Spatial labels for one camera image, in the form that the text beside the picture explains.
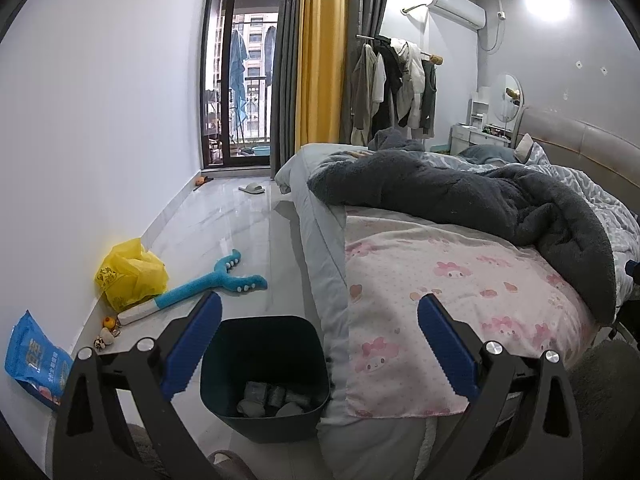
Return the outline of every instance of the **blue package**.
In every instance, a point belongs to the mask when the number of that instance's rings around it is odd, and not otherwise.
[[[71,356],[47,339],[27,310],[11,334],[4,359],[6,372],[29,394],[56,410],[72,364]]]

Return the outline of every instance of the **white wall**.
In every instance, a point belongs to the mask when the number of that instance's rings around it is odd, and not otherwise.
[[[434,137],[425,140],[428,149],[448,144],[451,126],[466,122],[468,102],[478,85],[478,35],[425,7],[412,10],[410,16],[401,13],[403,7],[421,1],[387,0],[380,34],[411,41],[422,51],[444,58],[436,69]]]
[[[558,2],[502,0],[507,20],[498,48],[489,55],[480,51],[478,84],[490,86],[500,73],[511,73],[522,85],[525,105],[594,124],[640,146],[638,47],[609,0]],[[478,4],[488,23],[479,39],[488,48],[496,39],[498,4]]]
[[[0,359],[29,309],[69,348],[109,248],[198,171],[204,0],[28,0],[0,43]],[[49,410],[4,370],[0,409],[41,466]]]

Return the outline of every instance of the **air conditioner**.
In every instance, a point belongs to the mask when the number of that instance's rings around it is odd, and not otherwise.
[[[441,12],[447,17],[457,18],[465,24],[479,30],[486,24],[486,14],[482,7],[469,0],[426,0],[430,9]]]

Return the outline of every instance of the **white tile floor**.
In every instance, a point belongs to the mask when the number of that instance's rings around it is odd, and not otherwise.
[[[262,195],[238,190],[249,182],[266,188]],[[195,190],[160,233],[151,250],[166,264],[169,288],[213,269],[215,262],[236,248],[242,254],[238,275],[261,274],[267,290],[218,293],[223,319],[292,314],[306,317],[319,329],[302,254],[298,216],[268,178],[215,179]],[[126,326],[110,349],[130,348],[145,335],[157,336],[174,317],[188,313],[196,300],[185,301]],[[206,454],[217,449],[238,453],[263,480],[325,480],[332,475],[322,460],[316,439],[294,444],[254,444],[231,430],[200,400],[200,367],[187,390],[173,405],[194,441]],[[141,423],[128,392],[121,394],[129,422]]]

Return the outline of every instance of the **silver screw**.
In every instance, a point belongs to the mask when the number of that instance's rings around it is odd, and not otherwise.
[[[497,341],[489,341],[484,347],[489,354],[498,355],[502,353],[502,345]]]
[[[140,350],[141,352],[149,352],[149,350],[153,349],[154,346],[156,346],[156,342],[150,337],[145,337],[144,339],[141,339],[140,341],[138,341],[138,344],[136,345],[138,350]]]
[[[557,363],[560,360],[558,352],[555,350],[547,350],[545,353],[546,360],[552,363]]]
[[[85,346],[78,351],[78,359],[82,359],[82,361],[85,361],[89,357],[91,357],[92,354],[94,354],[94,351],[91,350],[88,346]]]

